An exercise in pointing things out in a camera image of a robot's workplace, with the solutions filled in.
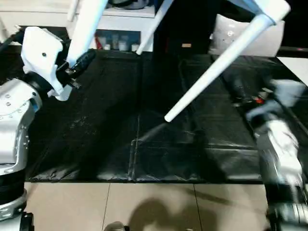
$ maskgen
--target black cable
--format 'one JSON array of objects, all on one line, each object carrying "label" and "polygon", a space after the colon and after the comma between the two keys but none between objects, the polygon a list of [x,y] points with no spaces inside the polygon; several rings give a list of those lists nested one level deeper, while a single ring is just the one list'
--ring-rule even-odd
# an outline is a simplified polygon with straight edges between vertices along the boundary
[{"label": "black cable", "polygon": [[119,3],[114,3],[112,0],[108,1],[108,3],[110,5],[112,5],[113,7],[124,7],[124,6],[128,6],[130,4],[132,4],[134,2],[134,0],[125,0],[123,2],[119,2]]},{"label": "black cable", "polygon": [[23,44],[24,34],[25,31],[21,29],[16,34],[11,35],[7,40],[5,40],[0,45],[0,53],[4,51],[6,48],[8,48],[12,42],[19,42],[20,44]]}]

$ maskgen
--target shelf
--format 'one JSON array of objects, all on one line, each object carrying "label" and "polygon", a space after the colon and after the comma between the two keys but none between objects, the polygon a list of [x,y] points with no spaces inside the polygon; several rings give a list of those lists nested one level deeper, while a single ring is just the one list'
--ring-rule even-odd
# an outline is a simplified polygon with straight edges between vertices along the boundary
[{"label": "shelf", "polygon": [[[71,0],[0,0],[0,12],[67,13]],[[82,0],[79,1],[79,13]],[[154,6],[141,10],[108,8],[103,15],[154,18]]]}]

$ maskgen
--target white pillow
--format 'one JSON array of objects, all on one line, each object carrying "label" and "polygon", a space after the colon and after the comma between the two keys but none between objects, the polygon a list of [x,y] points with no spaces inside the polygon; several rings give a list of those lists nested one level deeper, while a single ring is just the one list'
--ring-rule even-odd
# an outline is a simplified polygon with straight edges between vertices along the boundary
[{"label": "white pillow", "polygon": [[[242,23],[217,15],[212,35],[210,54],[222,54],[246,29],[249,23]],[[241,55],[276,56],[283,38],[284,21],[264,31]]]}]

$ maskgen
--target tile floor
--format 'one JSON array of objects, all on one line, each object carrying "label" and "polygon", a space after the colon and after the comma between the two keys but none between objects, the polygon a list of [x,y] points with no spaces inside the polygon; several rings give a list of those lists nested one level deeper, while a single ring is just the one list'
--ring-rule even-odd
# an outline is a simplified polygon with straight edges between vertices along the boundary
[{"label": "tile floor", "polygon": [[36,231],[263,231],[262,185],[27,183]]}]

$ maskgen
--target grout line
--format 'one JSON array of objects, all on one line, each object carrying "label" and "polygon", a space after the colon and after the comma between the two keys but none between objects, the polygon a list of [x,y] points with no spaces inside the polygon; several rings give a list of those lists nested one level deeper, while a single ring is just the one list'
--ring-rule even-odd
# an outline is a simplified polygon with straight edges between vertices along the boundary
[{"label": "grout line", "polygon": [[197,194],[196,194],[196,189],[195,189],[194,185],[193,185],[193,190],[194,190],[194,197],[195,197],[196,203],[197,203],[198,216],[199,216],[199,223],[200,223],[201,231],[203,231],[203,230],[202,230],[201,218],[200,218],[200,212],[199,212],[199,205],[198,205],[198,200],[197,200]]},{"label": "grout line", "polygon": [[103,231],[104,223],[105,223],[105,217],[106,217],[106,211],[107,211],[107,204],[108,204],[108,197],[109,197],[110,185],[111,185],[111,183],[109,183],[109,187],[108,187],[108,194],[107,194],[107,199],[106,199],[106,207],[105,207],[104,218],[103,218],[103,225],[102,225],[101,231]]}]

